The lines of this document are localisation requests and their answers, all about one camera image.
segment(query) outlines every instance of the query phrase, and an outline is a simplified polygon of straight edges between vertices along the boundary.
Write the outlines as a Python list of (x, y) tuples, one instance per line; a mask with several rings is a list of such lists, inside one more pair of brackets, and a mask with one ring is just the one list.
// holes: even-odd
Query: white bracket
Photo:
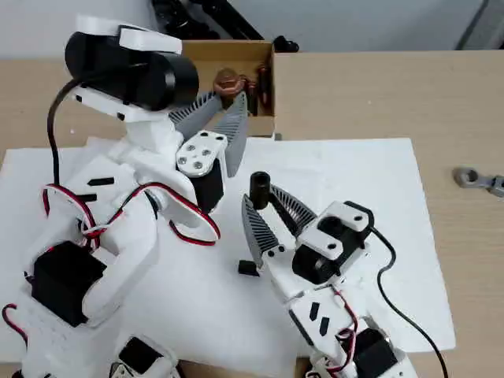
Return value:
[(209, 173), (215, 160), (219, 159), (224, 179), (227, 177), (224, 157), (227, 146), (225, 135), (203, 130), (181, 146), (176, 154), (177, 168), (187, 177), (201, 177)]

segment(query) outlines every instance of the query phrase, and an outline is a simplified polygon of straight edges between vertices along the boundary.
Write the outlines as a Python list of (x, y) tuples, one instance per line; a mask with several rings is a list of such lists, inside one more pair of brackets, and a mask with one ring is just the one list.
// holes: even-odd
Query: black cable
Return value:
[(76, 77), (75, 79), (71, 79), (65, 86), (60, 89), (57, 93), (56, 97), (53, 100), (49, 108), (49, 113), (47, 114), (47, 138), (49, 139), (50, 150), (53, 155), (53, 174), (54, 174), (54, 183), (56, 185), (60, 184), (60, 158), (57, 154), (57, 145), (56, 139), (54, 138), (54, 117), (56, 115), (57, 108), (63, 102), (68, 93), (70, 93), (73, 89), (77, 88), (80, 85), (91, 83), (93, 81), (97, 81), (107, 77), (108, 75), (116, 75), (118, 73), (124, 73), (129, 69), (134, 69), (138, 67), (144, 67), (146, 63), (138, 63), (134, 65), (129, 65), (127, 67), (116, 67), (116, 68), (107, 68), (102, 70), (97, 70), (90, 72), (86, 75), (82, 75), (81, 77)]
[(380, 271), (378, 272), (378, 276), (376, 277), (376, 281), (378, 283), (378, 289), (380, 289), (380, 293), (382, 297), (384, 297), (385, 302), (390, 306), (391, 309), (394, 310), (395, 313), (397, 313), (402, 319), (404, 319), (406, 322), (408, 322), (413, 328), (415, 328), (425, 339), (428, 341), (429, 344), (431, 344), (432, 349), (435, 352), (435, 355), (437, 356), (439, 363), (441, 364), (441, 369), (443, 370), (443, 377), (444, 378), (449, 378), (448, 375), (448, 369), (447, 369), (447, 364), (444, 361), (443, 355), (439, 351), (438, 346), (434, 343), (434, 340), (431, 339), (431, 336), (427, 334), (426, 331), (424, 331), (420, 325), (412, 321), (409, 317), (407, 317), (400, 309), (398, 309), (394, 303), (391, 302), (391, 300), (387, 297), (385, 294), (384, 287), (381, 283), (381, 278), (382, 275), (390, 270), (394, 264), (395, 261), (397, 260), (397, 254), (395, 252), (394, 247), (392, 244), (385, 238), (385, 236), (382, 235), (381, 232), (379, 232), (376, 228), (371, 227), (371, 232), (376, 235), (376, 237), (388, 248), (388, 250), (391, 252), (391, 260), (390, 262), (385, 265)]

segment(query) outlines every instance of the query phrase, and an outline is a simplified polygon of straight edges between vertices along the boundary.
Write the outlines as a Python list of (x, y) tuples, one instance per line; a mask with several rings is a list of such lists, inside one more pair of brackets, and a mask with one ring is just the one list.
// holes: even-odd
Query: red and black wire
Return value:
[(17, 326), (10, 320), (9, 314), (7, 313), (10, 309), (17, 309), (17, 305), (15, 305), (14, 303), (5, 305), (2, 309), (2, 319), (12, 330), (14, 330), (19, 336), (23, 338), (24, 344), (26, 345), (26, 347), (28, 347), (28, 335), (25, 331), (23, 331), (21, 327)]

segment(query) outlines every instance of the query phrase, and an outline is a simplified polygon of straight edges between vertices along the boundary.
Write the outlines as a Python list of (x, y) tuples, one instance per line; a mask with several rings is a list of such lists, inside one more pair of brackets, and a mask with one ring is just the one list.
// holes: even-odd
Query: black cylinder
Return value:
[(271, 178), (266, 172), (255, 172), (250, 176), (250, 200), (256, 210), (263, 210), (269, 203)]

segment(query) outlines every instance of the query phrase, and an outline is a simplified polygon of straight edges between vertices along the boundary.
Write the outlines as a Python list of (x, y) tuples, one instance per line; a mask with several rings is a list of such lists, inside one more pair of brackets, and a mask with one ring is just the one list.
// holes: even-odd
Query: gray gripper finger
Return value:
[(262, 254), (279, 245), (271, 228), (259, 215), (252, 201), (246, 196), (242, 200), (242, 220), (246, 242), (258, 268), (262, 267)]
[(271, 192), (278, 198), (285, 210), (297, 224), (298, 230), (294, 234), (297, 238), (301, 234), (302, 229), (306, 227), (308, 223), (317, 218), (317, 215), (307, 205), (299, 201), (294, 195), (291, 195), (283, 189), (272, 185)]
[(488, 191), (497, 197), (504, 197), (504, 176), (494, 177)]
[(202, 130), (221, 109), (221, 98), (215, 92), (206, 92), (200, 94), (188, 107), (172, 110), (169, 118), (175, 129), (182, 133), (183, 139), (188, 140)]
[(246, 145), (247, 126), (248, 110), (246, 107), (246, 95), (242, 91), (236, 96), (235, 101), (229, 107), (226, 114), (213, 128), (214, 132), (224, 134), (228, 137), (228, 147), (225, 153), (228, 177), (235, 176), (242, 162)]
[(484, 187), (492, 186), (492, 178), (480, 175), (475, 169), (460, 167), (454, 169), (454, 180), (459, 187)]

